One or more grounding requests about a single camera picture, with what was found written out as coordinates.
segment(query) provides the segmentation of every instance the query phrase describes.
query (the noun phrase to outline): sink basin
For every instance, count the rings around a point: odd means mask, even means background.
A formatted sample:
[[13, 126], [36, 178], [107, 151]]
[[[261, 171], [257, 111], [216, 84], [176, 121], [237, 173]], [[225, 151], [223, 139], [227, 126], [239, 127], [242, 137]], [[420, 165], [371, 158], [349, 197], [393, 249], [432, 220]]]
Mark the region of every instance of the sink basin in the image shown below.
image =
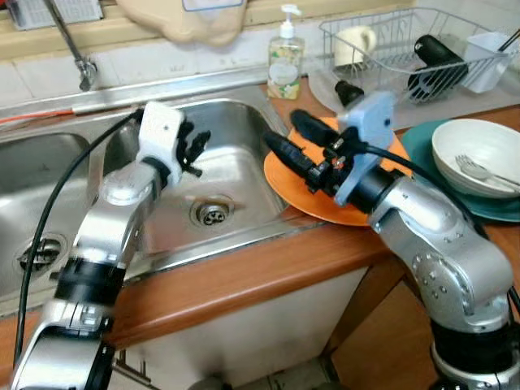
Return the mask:
[[[167, 103], [194, 123], [193, 136], [210, 130], [211, 139], [195, 162], [201, 178], [184, 173], [175, 188], [162, 193], [147, 222], [145, 251], [128, 268], [127, 283], [310, 225], [300, 214], [284, 212], [286, 203], [264, 178], [268, 148], [262, 134], [287, 130], [259, 88]], [[59, 176], [83, 148], [129, 113], [86, 115], [0, 132], [0, 315], [16, 310], [24, 252]], [[29, 307], [54, 292], [50, 272], [63, 266], [102, 177], [136, 157], [137, 136], [138, 126], [129, 123], [96, 148], [59, 196], [35, 264]]]

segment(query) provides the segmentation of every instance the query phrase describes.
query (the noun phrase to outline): red wire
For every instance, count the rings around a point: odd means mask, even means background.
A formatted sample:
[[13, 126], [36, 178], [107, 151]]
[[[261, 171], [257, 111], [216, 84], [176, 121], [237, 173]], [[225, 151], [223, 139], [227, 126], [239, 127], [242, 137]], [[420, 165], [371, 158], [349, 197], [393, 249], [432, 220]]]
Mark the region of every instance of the red wire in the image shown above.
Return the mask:
[[10, 118], [0, 119], [0, 124], [6, 124], [9, 122], [14, 122], [16, 120], [22, 120], [22, 119], [45, 118], [47, 116], [60, 116], [60, 115], [72, 115], [72, 114], [74, 114], [73, 110], [37, 112], [35, 114], [17, 115], [17, 116], [11, 116]]

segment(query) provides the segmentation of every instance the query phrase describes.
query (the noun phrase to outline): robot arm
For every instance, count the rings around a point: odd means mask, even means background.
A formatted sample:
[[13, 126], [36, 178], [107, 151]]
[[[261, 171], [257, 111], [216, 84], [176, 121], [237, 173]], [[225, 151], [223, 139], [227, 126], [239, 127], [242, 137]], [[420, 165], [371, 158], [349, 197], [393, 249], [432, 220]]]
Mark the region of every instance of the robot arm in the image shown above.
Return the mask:
[[373, 93], [338, 117], [334, 132], [304, 111], [292, 113], [296, 130], [324, 148], [314, 164], [285, 138], [268, 133], [275, 154], [311, 192], [323, 190], [339, 206], [351, 203], [414, 276], [431, 318], [431, 355], [444, 390], [520, 388], [520, 360], [507, 292], [513, 272], [505, 255], [481, 237], [439, 191], [360, 154], [367, 143], [392, 142], [392, 95]]
[[[111, 329], [112, 309], [126, 268], [161, 191], [174, 187], [181, 172], [202, 152], [186, 150], [193, 130], [182, 112], [161, 103], [145, 108], [136, 161], [110, 173], [59, 272], [54, 298], [20, 359], [11, 389], [94, 390], [108, 386], [115, 350], [102, 341]], [[178, 161], [189, 152], [190, 161]]]

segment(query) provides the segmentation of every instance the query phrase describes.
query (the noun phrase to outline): soap dispenser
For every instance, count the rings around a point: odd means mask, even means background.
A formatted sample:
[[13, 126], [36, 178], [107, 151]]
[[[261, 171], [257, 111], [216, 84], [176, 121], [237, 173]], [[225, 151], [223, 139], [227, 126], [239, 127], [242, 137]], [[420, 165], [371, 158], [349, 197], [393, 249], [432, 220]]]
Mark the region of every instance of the soap dispenser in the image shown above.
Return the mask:
[[300, 93], [301, 62], [305, 42], [294, 36], [291, 15], [301, 15], [294, 4], [285, 4], [282, 11], [287, 15], [279, 30], [279, 37], [269, 44], [269, 75], [267, 94], [272, 98], [296, 99]]

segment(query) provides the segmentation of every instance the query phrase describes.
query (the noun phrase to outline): wire dish rack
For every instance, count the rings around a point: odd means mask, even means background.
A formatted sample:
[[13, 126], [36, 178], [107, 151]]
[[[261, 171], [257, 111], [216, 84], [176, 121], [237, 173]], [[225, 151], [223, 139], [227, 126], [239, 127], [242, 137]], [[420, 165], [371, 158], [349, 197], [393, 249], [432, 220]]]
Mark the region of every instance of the wire dish rack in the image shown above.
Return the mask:
[[[375, 49], [367, 53], [341, 39], [338, 33], [346, 28], [370, 26], [377, 37]], [[496, 65], [506, 56], [518, 54], [490, 54], [489, 57], [464, 61], [466, 38], [490, 30], [467, 19], [435, 8], [413, 7], [379, 14], [337, 19], [320, 24], [323, 31], [323, 61], [341, 79], [370, 92], [391, 90], [398, 102], [429, 102], [446, 98], [460, 85], [470, 85], [482, 72]], [[446, 45], [460, 59], [436, 67], [427, 65], [415, 53], [418, 38], [432, 35]], [[335, 66], [334, 53], [338, 45], [351, 48], [352, 58], [346, 65]]]

